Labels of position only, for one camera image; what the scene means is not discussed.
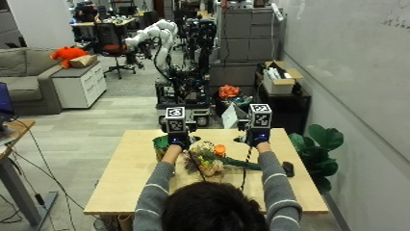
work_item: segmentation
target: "gray sleeve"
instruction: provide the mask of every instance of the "gray sleeve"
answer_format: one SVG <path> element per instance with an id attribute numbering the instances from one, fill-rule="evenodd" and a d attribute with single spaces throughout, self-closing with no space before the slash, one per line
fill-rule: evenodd
<path id="1" fill-rule="evenodd" d="M 169 194 L 169 179 L 174 166 L 165 162 L 155 164 L 151 177 L 142 189 L 133 220 L 133 230 L 159 231 L 163 201 Z"/>
<path id="2" fill-rule="evenodd" d="M 273 152 L 258 156 L 262 170 L 266 223 L 270 231 L 297 231 L 302 208 L 295 201 L 290 182 Z"/>

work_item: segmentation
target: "gray carpet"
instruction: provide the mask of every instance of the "gray carpet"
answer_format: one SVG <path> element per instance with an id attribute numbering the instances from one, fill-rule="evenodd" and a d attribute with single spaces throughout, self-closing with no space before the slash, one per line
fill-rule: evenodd
<path id="1" fill-rule="evenodd" d="M 181 49 L 171 52 L 173 64 L 182 64 Z M 104 71 L 107 67 L 115 65 L 115 59 L 110 57 L 98 56 Z M 115 71 L 106 73 L 106 92 L 101 95 L 102 98 L 126 98 L 126 97 L 154 97 L 154 81 L 162 80 L 159 73 L 154 69 L 154 62 L 151 60 L 139 60 L 145 66 L 138 69 L 135 66 L 135 74 L 131 70 L 121 70 L 121 79 Z M 125 58 L 119 58 L 119 64 L 123 64 Z"/>

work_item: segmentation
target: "office chair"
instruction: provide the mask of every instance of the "office chair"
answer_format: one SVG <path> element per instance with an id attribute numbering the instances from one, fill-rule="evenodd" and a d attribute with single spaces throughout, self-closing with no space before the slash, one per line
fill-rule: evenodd
<path id="1" fill-rule="evenodd" d="M 118 72 L 118 79 L 121 79 L 121 69 L 131 70 L 131 73 L 134 74 L 134 66 L 129 67 L 118 64 L 118 57 L 121 57 L 126 51 L 126 45 L 121 39 L 119 28 L 117 28 L 114 23 L 94 23 L 94 29 L 98 38 L 101 55 L 105 57 L 114 57 L 117 63 L 117 65 L 109 66 L 109 69 L 104 72 L 104 77 L 106 77 L 105 73 L 115 70 Z"/>

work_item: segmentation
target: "shelf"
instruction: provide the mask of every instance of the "shelf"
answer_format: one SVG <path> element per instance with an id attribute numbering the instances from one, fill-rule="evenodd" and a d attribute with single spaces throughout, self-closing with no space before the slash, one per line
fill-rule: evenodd
<path id="1" fill-rule="evenodd" d="M 113 1 L 110 3 L 133 3 L 133 1 Z"/>

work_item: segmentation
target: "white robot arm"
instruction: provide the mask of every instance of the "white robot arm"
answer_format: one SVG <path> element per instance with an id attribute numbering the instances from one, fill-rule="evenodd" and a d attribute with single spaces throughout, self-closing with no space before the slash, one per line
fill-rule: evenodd
<path id="1" fill-rule="evenodd" d="M 154 61 L 158 69 L 162 70 L 165 69 L 165 59 L 174 44 L 177 32 L 177 24 L 161 19 L 142 31 L 139 30 L 134 38 L 125 39 L 126 47 L 137 46 L 146 39 L 161 38 L 161 48 Z"/>

